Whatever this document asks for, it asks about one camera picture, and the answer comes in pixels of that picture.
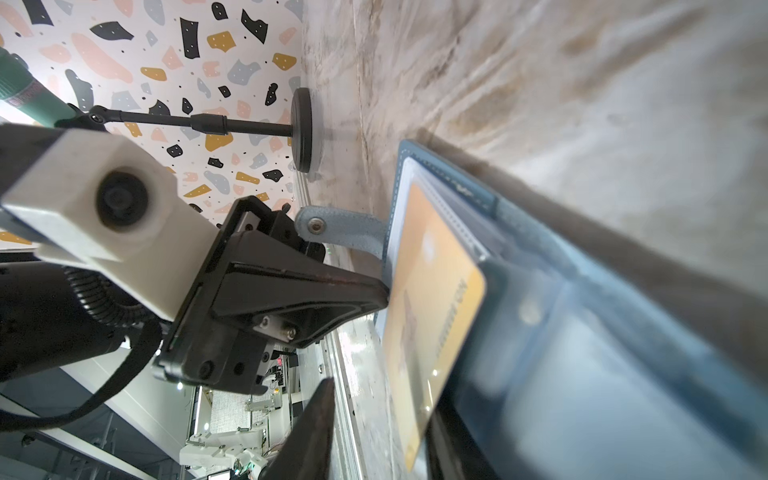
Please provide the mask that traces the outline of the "gold yellow credit card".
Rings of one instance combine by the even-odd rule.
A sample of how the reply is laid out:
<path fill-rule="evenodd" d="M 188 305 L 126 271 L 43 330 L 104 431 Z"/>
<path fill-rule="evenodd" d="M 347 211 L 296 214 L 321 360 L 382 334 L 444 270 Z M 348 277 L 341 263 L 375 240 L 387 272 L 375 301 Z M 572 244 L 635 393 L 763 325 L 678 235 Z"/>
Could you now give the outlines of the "gold yellow credit card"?
<path fill-rule="evenodd" d="M 407 469 L 416 463 L 427 424 L 486 290 L 476 256 L 435 190 L 412 183 L 382 340 Z"/>

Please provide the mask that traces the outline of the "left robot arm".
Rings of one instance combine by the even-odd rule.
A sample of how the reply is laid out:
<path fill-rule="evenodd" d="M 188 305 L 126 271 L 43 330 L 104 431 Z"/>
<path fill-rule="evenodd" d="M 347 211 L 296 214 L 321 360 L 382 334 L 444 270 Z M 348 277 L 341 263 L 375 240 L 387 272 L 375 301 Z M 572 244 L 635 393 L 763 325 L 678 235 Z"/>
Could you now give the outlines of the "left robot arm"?
<path fill-rule="evenodd" d="M 388 302 L 380 280 L 327 265 L 323 246 L 300 235 L 303 222 L 253 196 L 237 200 L 167 328 L 145 307 L 120 303 L 95 272 L 42 261 L 3 264 L 3 380 L 113 352 L 125 337 L 132 349 L 81 406 L 47 418 L 6 411 L 2 430 L 46 430 L 76 421 L 149 363 L 164 380 L 264 393 L 266 362 L 276 347 L 307 347 Z"/>

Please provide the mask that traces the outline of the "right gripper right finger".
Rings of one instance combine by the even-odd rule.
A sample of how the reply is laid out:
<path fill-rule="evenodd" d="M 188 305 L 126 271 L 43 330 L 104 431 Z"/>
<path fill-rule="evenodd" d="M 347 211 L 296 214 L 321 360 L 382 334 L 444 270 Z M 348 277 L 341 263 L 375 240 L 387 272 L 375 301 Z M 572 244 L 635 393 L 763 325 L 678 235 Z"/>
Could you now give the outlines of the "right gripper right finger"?
<path fill-rule="evenodd" d="M 427 428 L 430 479 L 491 480 L 498 476 L 452 407 L 439 407 Z"/>

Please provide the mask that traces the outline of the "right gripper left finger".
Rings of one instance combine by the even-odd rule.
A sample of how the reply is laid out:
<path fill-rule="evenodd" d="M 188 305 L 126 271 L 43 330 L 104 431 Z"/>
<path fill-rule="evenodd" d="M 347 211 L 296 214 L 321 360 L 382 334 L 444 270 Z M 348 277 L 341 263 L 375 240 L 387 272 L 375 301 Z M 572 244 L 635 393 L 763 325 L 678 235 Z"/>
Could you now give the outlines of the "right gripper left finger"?
<path fill-rule="evenodd" d="M 260 479 L 330 478 L 335 422 L 335 382 L 323 379 L 280 452 Z"/>

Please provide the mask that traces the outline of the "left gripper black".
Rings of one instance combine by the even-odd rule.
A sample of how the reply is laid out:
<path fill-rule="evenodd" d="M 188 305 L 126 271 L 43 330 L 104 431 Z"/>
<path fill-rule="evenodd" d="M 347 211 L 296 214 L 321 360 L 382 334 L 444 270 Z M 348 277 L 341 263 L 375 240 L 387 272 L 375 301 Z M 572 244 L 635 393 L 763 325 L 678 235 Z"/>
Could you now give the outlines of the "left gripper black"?
<path fill-rule="evenodd" d="M 235 201 L 153 364 L 157 377 L 262 395 L 268 363 L 289 341 L 281 319 L 303 348 L 388 305 L 381 280 L 317 261 L 324 247 L 298 235 L 290 211 Z"/>

